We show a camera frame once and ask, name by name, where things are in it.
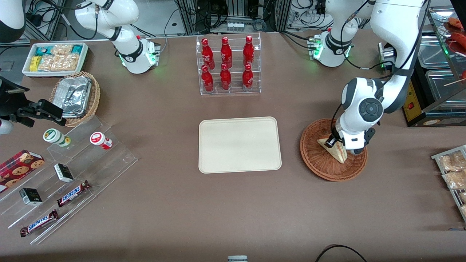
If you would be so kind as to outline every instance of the stainless steel tray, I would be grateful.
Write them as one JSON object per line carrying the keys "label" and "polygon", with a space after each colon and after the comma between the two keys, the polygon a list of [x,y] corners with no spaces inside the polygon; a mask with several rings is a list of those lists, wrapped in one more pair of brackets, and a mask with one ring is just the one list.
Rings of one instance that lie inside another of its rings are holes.
{"label": "stainless steel tray", "polygon": [[423,35],[418,52],[419,63],[425,69],[449,68],[445,54],[435,35]]}
{"label": "stainless steel tray", "polygon": [[[458,84],[444,86],[456,79],[451,70],[430,70],[425,74],[435,100],[448,97],[451,91],[459,88]],[[466,90],[461,91],[441,105],[444,108],[466,108]]]}

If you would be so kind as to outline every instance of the brown tabletop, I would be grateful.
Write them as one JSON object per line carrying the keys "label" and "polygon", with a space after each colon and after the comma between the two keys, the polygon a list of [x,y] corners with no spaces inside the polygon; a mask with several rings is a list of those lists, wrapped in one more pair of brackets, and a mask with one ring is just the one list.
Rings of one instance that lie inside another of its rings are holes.
{"label": "brown tabletop", "polygon": [[[332,117],[345,84],[379,77],[347,63],[326,68],[284,36],[262,36],[262,93],[202,97],[195,37],[170,38],[160,66],[132,75],[109,41],[88,42],[85,70],[101,86],[97,115],[140,160],[40,245],[18,245],[0,217],[0,261],[313,261],[330,244],[349,245],[368,261],[464,261],[462,218],[430,156],[465,144],[465,128],[407,128],[402,111],[384,115],[368,164],[354,180],[314,175],[299,152],[311,122]],[[351,60],[377,62],[379,39],[361,30]],[[57,79],[24,77],[30,100],[48,98]],[[277,119],[277,171],[202,174],[198,128],[205,119]],[[15,124],[0,136],[0,162],[21,149],[42,152],[57,125]],[[69,128],[58,128],[68,131]],[[358,261],[331,250],[321,261]]]}

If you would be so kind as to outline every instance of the cookie box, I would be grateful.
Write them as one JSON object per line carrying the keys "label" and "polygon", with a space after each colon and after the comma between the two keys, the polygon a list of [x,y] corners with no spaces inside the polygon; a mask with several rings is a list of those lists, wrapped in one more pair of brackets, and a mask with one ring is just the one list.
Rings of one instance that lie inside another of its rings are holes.
{"label": "cookie box", "polygon": [[45,163],[41,155],[22,150],[0,164],[0,193]]}

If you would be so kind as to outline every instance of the coca-cola bottle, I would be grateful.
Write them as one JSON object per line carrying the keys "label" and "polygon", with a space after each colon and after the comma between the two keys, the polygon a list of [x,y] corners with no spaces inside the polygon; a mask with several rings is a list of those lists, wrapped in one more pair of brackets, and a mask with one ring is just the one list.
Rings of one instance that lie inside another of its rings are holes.
{"label": "coca-cola bottle", "polygon": [[228,68],[233,66],[232,48],[228,44],[228,37],[222,37],[222,49],[220,50],[222,55],[222,63],[225,63]]}
{"label": "coca-cola bottle", "polygon": [[222,88],[225,91],[230,90],[230,86],[232,83],[232,75],[228,70],[228,66],[226,63],[222,64],[222,71],[220,72],[220,79],[222,81]]}
{"label": "coca-cola bottle", "polygon": [[204,85],[204,89],[206,90],[207,93],[212,93],[213,92],[213,78],[212,75],[209,72],[209,68],[206,65],[202,65],[202,84]]}
{"label": "coca-cola bottle", "polygon": [[253,77],[254,74],[251,72],[251,64],[247,63],[246,66],[244,66],[243,72],[243,90],[245,92],[249,92],[253,88]]}
{"label": "coca-cola bottle", "polygon": [[246,36],[246,44],[243,49],[243,64],[246,66],[247,63],[253,64],[254,62],[254,46],[253,46],[253,37],[248,35]]}
{"label": "coca-cola bottle", "polygon": [[215,62],[213,61],[213,52],[212,48],[209,46],[209,41],[207,38],[201,40],[202,43],[202,60],[204,64],[209,67],[210,70],[215,68]]}

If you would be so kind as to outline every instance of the round wicker basket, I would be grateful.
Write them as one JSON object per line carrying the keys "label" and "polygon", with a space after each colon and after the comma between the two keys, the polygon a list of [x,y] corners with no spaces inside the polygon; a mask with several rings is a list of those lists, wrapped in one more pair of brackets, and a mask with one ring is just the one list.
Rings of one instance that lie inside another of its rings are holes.
{"label": "round wicker basket", "polygon": [[[92,80],[91,93],[89,94],[88,105],[86,108],[87,113],[82,118],[67,118],[66,119],[67,127],[75,127],[79,125],[80,123],[82,123],[87,118],[93,116],[97,111],[97,107],[99,106],[99,98],[100,98],[99,83],[97,83],[96,79],[91,74],[87,72],[82,72],[82,71],[79,73],[66,76],[66,77],[69,78],[69,77],[78,77],[78,76],[85,76]],[[50,95],[50,98],[49,98],[50,102],[52,102],[53,99],[55,98],[55,92],[57,90],[58,83],[55,85],[54,89],[52,90],[52,95]]]}
{"label": "round wicker basket", "polygon": [[302,133],[301,156],[309,169],[330,181],[347,181],[355,178],[366,166],[367,148],[359,155],[348,153],[344,164],[339,163],[317,140],[330,134],[330,118],[314,121]]}

